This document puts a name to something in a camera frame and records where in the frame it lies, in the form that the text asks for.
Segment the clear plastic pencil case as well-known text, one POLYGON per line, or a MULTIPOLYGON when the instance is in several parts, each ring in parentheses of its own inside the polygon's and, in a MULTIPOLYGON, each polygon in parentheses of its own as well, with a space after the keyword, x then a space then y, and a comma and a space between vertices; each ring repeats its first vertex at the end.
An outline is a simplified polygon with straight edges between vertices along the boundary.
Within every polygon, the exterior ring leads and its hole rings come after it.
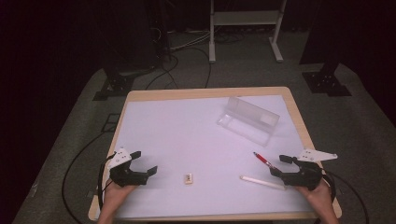
POLYGON ((230 97, 217 124, 247 140, 266 147, 280 116, 237 97, 230 97))

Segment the person's left hand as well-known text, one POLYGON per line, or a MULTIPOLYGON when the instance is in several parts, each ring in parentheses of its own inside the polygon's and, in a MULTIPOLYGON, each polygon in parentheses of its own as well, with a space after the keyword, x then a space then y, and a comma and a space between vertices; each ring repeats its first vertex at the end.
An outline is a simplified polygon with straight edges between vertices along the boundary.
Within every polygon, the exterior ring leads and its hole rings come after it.
POLYGON ((121 187, 113 180, 106 182, 105 199, 102 207, 103 214, 115 214, 136 186, 121 187))

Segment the white pencil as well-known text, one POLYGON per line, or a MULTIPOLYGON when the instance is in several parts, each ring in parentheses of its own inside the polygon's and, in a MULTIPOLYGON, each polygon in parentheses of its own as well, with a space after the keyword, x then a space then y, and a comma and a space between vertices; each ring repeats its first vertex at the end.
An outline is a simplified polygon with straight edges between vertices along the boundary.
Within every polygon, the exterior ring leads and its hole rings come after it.
POLYGON ((273 188, 273 189, 286 190, 286 187, 283 186, 283 185, 279 185, 279 184, 276 184, 276 183, 272 183, 272 182, 268 182, 268 181, 264 181, 264 180, 260 180, 260 179, 256 179, 256 178, 252 178, 252 177, 249 177, 249 176, 240 175, 239 178, 241 180, 244 180, 244 181, 247 181, 247 182, 250 182, 250 183, 263 185, 263 186, 270 187, 270 188, 273 188))

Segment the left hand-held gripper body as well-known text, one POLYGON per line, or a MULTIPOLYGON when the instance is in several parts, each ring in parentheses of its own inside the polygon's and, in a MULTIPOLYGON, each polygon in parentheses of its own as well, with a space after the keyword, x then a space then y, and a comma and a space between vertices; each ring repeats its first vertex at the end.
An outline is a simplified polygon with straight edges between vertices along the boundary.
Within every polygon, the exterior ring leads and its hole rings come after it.
POLYGON ((115 152, 108 165, 109 177, 121 187, 146 185, 149 179, 147 172, 135 172, 130 169, 133 161, 130 154, 125 148, 115 152))

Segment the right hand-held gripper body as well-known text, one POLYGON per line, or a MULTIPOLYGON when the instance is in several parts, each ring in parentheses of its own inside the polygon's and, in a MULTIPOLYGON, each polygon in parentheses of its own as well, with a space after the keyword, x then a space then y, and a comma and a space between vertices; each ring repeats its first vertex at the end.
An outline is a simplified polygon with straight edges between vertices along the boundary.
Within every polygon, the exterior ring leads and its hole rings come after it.
POLYGON ((309 190, 313 190, 318 186, 321 179, 325 179, 331 190, 335 191, 332 179, 323 173, 323 169, 318 163, 335 160, 338 158, 336 154, 304 149, 296 158, 299 164, 295 165, 299 168, 299 171, 297 173, 283 173, 282 181, 285 185, 307 187, 309 190))

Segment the red pen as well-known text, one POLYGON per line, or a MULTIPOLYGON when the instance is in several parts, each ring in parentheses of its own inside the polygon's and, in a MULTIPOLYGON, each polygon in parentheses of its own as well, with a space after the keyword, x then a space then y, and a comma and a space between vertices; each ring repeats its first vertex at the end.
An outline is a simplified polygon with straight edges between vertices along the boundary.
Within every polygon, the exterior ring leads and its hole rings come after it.
POLYGON ((262 155, 260 155, 257 152, 253 152, 254 156, 259 159, 261 162, 263 162, 265 165, 267 165, 270 169, 277 170, 277 168, 269 162, 267 159, 265 159, 262 155))

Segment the white metal stand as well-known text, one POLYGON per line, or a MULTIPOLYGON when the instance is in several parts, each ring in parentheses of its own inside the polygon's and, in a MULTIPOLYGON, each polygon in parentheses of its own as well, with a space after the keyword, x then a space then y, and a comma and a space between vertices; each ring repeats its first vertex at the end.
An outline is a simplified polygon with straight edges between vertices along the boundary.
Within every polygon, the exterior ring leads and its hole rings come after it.
POLYGON ((269 37, 269 43, 276 61, 278 63, 282 63, 284 59, 277 45, 277 39, 281 23, 283 21, 286 4, 287 0, 281 0, 278 10, 221 12, 215 10, 215 1, 210 0, 208 60, 211 63, 216 61, 215 28, 217 26, 274 25, 275 30, 273 35, 269 37))

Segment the black metal stand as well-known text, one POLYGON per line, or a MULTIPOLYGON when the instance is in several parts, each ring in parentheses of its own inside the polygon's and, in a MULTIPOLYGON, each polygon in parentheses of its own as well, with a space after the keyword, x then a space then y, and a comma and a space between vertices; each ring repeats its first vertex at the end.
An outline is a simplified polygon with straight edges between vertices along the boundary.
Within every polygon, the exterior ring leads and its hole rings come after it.
POLYGON ((307 38, 300 64, 323 63, 318 71, 303 72, 313 93, 350 96, 351 93, 335 76, 345 46, 346 26, 338 0, 319 0, 318 10, 307 38))
POLYGON ((90 0, 104 41, 101 64, 106 82, 94 100, 125 96, 137 77, 158 64, 144 0, 90 0))

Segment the person's right hand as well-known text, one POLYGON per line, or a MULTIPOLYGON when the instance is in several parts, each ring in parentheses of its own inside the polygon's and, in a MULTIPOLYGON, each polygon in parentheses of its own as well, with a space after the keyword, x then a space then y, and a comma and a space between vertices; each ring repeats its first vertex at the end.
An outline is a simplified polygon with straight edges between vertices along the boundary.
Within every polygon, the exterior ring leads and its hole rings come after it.
POLYGON ((329 215, 333 211, 331 190, 323 179, 313 190, 309 190, 307 187, 296 187, 296 189, 306 198, 319 216, 329 215))

